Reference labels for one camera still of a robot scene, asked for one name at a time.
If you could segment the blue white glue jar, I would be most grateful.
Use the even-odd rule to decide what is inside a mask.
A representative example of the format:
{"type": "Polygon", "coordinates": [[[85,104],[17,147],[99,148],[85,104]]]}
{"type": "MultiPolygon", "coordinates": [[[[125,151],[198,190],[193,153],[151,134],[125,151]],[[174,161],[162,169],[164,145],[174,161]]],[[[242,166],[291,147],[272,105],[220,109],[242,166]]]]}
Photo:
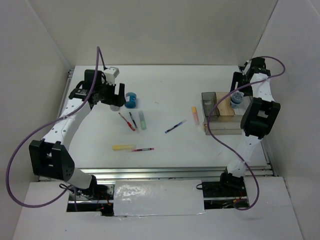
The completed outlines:
{"type": "Polygon", "coordinates": [[[239,107],[239,105],[243,102],[244,93],[241,91],[236,91],[230,96],[230,106],[233,109],[236,109],[239,107]]]}

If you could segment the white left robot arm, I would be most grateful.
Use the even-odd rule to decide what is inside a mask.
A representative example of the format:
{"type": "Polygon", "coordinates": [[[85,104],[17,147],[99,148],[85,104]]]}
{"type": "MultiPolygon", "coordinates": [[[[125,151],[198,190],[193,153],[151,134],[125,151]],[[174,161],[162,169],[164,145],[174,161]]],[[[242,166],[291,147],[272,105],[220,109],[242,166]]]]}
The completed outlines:
{"type": "Polygon", "coordinates": [[[117,67],[103,71],[85,70],[84,80],[76,85],[68,97],[62,119],[41,140],[33,140],[29,144],[32,170],[36,176],[72,185],[88,200],[97,197],[99,187],[96,177],[75,167],[69,148],[80,124],[94,105],[103,103],[121,107],[125,104],[123,83],[119,84],[118,94],[115,94],[115,80],[119,73],[117,67]]]}

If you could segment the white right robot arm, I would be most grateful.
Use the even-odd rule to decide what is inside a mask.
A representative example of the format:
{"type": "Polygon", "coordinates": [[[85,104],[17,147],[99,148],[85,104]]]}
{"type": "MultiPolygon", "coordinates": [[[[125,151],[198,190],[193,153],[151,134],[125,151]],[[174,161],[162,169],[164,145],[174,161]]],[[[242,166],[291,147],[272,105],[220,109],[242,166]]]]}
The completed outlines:
{"type": "Polygon", "coordinates": [[[235,189],[243,186],[248,163],[261,140],[267,136],[280,112],[281,105],[272,96],[270,79],[273,77],[266,67],[267,56],[254,57],[244,64],[241,72],[232,77],[230,92],[231,105],[235,106],[240,97],[251,97],[245,110],[240,128],[241,139],[232,160],[220,176],[218,190],[223,196],[230,196],[235,189]]]}

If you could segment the red gel pen horizontal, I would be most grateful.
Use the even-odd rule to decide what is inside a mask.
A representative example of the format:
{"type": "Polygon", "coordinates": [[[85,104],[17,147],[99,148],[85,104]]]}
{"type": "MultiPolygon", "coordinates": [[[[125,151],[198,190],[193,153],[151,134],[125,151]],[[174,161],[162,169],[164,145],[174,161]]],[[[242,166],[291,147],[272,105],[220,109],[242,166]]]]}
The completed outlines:
{"type": "Polygon", "coordinates": [[[153,150],[155,150],[153,147],[148,147],[148,148],[137,148],[137,149],[126,150],[126,152],[145,152],[145,151],[153,151],[153,150]]]}

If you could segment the blue gel pen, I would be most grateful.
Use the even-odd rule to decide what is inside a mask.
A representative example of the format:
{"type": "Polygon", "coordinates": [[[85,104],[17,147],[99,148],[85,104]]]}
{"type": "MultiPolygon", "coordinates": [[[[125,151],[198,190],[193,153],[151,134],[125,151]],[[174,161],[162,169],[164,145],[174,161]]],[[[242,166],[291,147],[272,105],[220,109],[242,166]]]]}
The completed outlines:
{"type": "Polygon", "coordinates": [[[175,124],[174,126],[172,126],[171,128],[167,129],[164,133],[167,134],[169,132],[171,132],[172,130],[176,129],[177,127],[181,126],[182,124],[184,124],[187,120],[184,119],[182,121],[180,121],[179,123],[175,124]]]}

